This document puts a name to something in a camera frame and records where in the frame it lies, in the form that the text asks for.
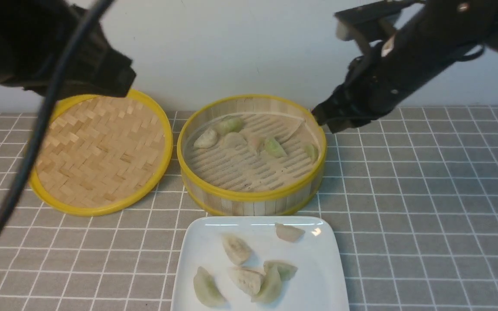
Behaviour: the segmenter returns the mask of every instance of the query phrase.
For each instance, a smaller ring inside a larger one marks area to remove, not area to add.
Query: screw
[[[457,6],[458,12],[466,12],[470,8],[470,4],[468,2],[462,2]]]

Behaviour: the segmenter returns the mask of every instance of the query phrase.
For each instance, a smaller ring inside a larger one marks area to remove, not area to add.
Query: bamboo steamer lid
[[[114,213],[156,186],[172,146],[166,114],[141,92],[71,97],[59,103],[30,184],[64,213]]]

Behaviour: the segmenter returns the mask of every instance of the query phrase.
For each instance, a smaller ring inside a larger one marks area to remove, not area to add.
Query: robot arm
[[[393,28],[401,10],[416,2],[425,5],[401,29]],[[333,133],[385,116],[453,63],[481,56],[486,45],[498,51],[498,0],[384,0],[336,17],[342,39],[354,38],[363,55],[312,111]],[[468,54],[476,46],[480,50]]]
[[[0,0],[0,85],[42,96],[65,44],[85,10],[65,0]],[[79,94],[123,97],[136,73],[98,25],[83,41],[58,98]]]

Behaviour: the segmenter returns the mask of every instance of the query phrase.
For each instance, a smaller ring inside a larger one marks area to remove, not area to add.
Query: steamer basket
[[[264,150],[255,157],[246,146],[224,151],[220,147],[222,138],[210,149],[192,147],[206,128],[232,114],[244,119],[241,134],[246,138],[249,134],[275,136],[288,157],[275,159]],[[301,148],[304,142],[318,148],[315,163]],[[318,191],[327,149],[324,130],[307,109],[269,95],[240,95],[216,101],[193,114],[178,138],[185,188],[202,209],[213,215],[294,214]]]

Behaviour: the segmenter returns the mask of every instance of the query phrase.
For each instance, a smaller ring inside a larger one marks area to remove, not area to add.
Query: white plate
[[[306,231],[297,243],[280,240],[274,223],[293,225]],[[265,260],[286,260],[299,268],[284,283],[282,296],[272,305],[251,303],[251,298],[230,280],[233,264],[222,247],[221,234],[231,232],[254,250],[245,264],[261,272]],[[204,267],[229,302],[222,310],[234,311],[348,311],[347,289],[338,244],[332,228],[322,219],[300,216],[207,217],[188,228],[172,294],[171,311],[212,310],[202,305],[193,289],[197,268]]]

